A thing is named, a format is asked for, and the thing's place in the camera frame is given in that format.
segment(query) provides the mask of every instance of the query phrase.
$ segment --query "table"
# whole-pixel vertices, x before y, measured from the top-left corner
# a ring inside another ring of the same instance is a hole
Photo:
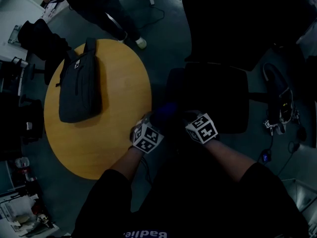
[[[84,44],[75,49],[77,54]],[[91,119],[61,122],[58,115],[59,75],[64,62],[49,84],[44,122],[49,143],[60,162],[74,174],[99,179],[131,145],[129,133],[138,120],[151,111],[151,88],[139,57],[125,44],[97,40],[96,57],[100,68],[102,112]]]

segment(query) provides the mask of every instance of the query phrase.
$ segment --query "desk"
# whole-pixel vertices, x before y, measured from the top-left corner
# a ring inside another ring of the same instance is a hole
[[[75,49],[77,54],[84,44]],[[131,145],[131,127],[151,111],[151,88],[139,57],[125,44],[97,40],[103,108],[100,115],[78,123],[61,122],[58,115],[59,75],[64,62],[49,84],[44,121],[49,143],[60,162],[74,174],[99,179]]]

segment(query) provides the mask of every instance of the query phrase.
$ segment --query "round wooden table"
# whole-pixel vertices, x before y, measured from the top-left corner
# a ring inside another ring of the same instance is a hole
[[[84,46],[75,49],[81,54]],[[64,61],[51,79],[44,105],[49,143],[62,164],[74,174],[99,179],[131,145],[130,129],[151,111],[151,88],[139,57],[114,40],[97,40],[103,109],[101,114],[78,123],[61,122],[58,115],[59,75]]]

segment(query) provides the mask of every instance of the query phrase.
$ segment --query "black sleeve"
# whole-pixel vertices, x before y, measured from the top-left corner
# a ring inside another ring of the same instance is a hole
[[[309,237],[305,218],[282,181],[268,168],[253,164],[240,180],[239,191],[240,211],[248,214],[250,227],[257,234],[260,231],[263,237]]]
[[[131,198],[128,179],[118,171],[106,170],[89,192],[72,237],[122,236],[124,223],[131,214]]]

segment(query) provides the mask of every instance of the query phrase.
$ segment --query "bag on floor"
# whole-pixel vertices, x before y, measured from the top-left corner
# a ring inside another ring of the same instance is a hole
[[[59,118],[62,122],[79,122],[101,111],[102,101],[97,67],[96,40],[87,38],[83,54],[67,51],[60,74]]]

